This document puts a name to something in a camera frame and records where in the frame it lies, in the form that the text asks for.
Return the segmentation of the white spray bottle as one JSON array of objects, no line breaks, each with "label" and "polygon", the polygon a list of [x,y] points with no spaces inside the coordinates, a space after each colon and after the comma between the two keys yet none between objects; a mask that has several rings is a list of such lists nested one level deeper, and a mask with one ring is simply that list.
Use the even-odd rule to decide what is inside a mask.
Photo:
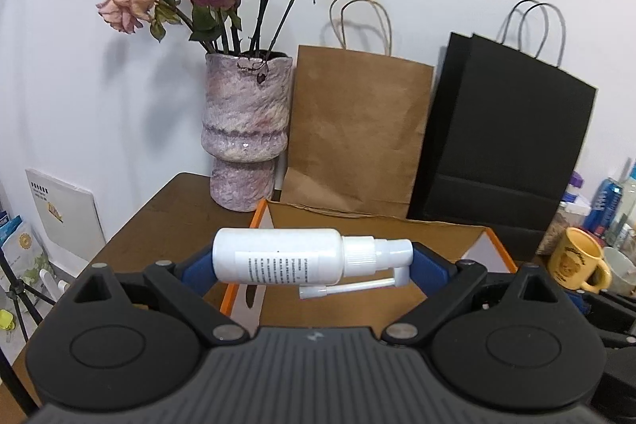
[{"label": "white spray bottle", "polygon": [[223,228],[211,247],[218,280],[294,285],[302,299],[404,286],[413,256],[410,240],[343,236],[330,228]]}]

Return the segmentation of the yellow bear mug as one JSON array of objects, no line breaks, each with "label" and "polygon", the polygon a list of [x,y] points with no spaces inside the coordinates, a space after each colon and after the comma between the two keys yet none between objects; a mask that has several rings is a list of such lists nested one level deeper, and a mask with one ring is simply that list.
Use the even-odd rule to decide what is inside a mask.
[{"label": "yellow bear mug", "polygon": [[548,262],[552,279],[570,290],[598,294],[610,286],[612,273],[601,245],[588,232],[568,227]]}]

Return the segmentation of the black tripod stand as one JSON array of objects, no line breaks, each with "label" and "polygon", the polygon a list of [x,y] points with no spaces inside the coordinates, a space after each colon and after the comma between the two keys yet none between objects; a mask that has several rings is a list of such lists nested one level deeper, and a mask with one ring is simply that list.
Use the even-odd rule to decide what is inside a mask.
[{"label": "black tripod stand", "polygon": [[[35,296],[40,300],[43,300],[50,306],[54,306],[55,301],[47,295],[39,292],[38,289],[27,285],[22,279],[17,278],[12,270],[9,262],[6,260],[6,256],[3,251],[0,251],[0,263],[1,270],[9,280],[9,298],[13,301],[14,309],[18,319],[19,328],[25,341],[28,341],[28,333],[26,325],[21,316],[21,307],[24,307],[35,322],[35,325],[39,326],[43,322],[42,314],[37,310],[35,304],[31,301],[28,293]],[[6,358],[6,354],[1,352],[1,365],[0,374],[3,385],[8,389],[16,404],[21,408],[26,416],[32,416],[37,413],[39,406],[35,400],[30,396],[29,392],[25,388],[25,385],[18,378],[18,375],[13,369],[13,366],[9,359]]]}]

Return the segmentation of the orange cardboard box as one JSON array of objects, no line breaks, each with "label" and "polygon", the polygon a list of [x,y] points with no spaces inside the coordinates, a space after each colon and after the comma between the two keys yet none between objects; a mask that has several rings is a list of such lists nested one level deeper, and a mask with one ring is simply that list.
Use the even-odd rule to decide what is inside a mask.
[{"label": "orange cardboard box", "polygon": [[442,268],[416,244],[488,271],[514,263],[487,227],[335,214],[263,200],[246,229],[221,229],[213,267],[227,286],[221,311],[260,326],[370,327],[376,333],[441,287]]}]

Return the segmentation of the white cup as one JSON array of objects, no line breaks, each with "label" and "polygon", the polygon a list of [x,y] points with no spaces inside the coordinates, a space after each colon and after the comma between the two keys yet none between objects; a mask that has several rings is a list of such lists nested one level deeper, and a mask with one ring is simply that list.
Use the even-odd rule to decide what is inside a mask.
[{"label": "white cup", "polygon": [[611,246],[604,248],[605,262],[611,271],[609,292],[630,297],[635,292],[635,264]]}]

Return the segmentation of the white booklet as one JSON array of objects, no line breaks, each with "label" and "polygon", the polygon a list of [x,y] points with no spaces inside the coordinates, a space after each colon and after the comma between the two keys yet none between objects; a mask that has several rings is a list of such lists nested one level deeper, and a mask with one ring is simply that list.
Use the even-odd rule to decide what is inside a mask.
[{"label": "white booklet", "polygon": [[25,173],[48,257],[77,278],[106,245],[94,195],[37,169],[27,168]]}]

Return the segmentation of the clear food container purple lid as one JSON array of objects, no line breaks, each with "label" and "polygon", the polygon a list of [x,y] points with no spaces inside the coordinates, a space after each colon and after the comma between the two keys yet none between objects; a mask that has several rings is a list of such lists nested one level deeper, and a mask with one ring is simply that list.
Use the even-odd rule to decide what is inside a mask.
[{"label": "clear food container purple lid", "polygon": [[550,256],[565,234],[565,230],[568,227],[580,227],[591,212],[589,201],[581,196],[583,183],[583,178],[577,171],[571,173],[562,200],[559,201],[552,222],[538,246],[537,255]]}]

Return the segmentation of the clear glass bottle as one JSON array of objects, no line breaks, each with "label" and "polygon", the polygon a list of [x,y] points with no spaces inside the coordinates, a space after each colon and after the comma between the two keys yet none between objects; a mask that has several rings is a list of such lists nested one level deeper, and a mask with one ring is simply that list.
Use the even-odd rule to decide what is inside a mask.
[{"label": "clear glass bottle", "polygon": [[622,183],[622,196],[616,209],[615,219],[610,227],[607,242],[616,246],[624,225],[627,223],[630,213],[635,207],[636,165],[632,166],[630,173]]}]

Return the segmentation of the blue soda can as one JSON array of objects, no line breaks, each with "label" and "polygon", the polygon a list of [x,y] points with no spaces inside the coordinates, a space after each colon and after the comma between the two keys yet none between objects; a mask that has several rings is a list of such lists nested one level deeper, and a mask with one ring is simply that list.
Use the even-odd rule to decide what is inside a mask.
[{"label": "blue soda can", "polygon": [[591,211],[582,228],[596,237],[603,237],[615,217],[623,194],[622,185],[613,178],[605,178],[591,202]]}]

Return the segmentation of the black paper bag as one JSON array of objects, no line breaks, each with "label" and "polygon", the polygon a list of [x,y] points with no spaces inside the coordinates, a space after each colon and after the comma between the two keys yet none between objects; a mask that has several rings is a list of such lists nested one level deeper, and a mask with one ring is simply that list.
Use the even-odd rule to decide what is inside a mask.
[{"label": "black paper bag", "polygon": [[452,33],[407,216],[482,225],[533,258],[574,172],[596,89],[520,50]]}]

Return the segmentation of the brown paper bag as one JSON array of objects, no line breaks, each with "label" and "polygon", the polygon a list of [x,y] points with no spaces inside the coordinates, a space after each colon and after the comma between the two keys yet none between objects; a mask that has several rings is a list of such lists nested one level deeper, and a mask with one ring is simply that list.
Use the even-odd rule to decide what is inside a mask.
[{"label": "brown paper bag", "polygon": [[[350,50],[344,12],[371,5],[383,53]],[[333,0],[339,47],[300,46],[281,200],[307,208],[403,219],[428,117],[433,68],[392,53],[392,25],[375,0]]]}]

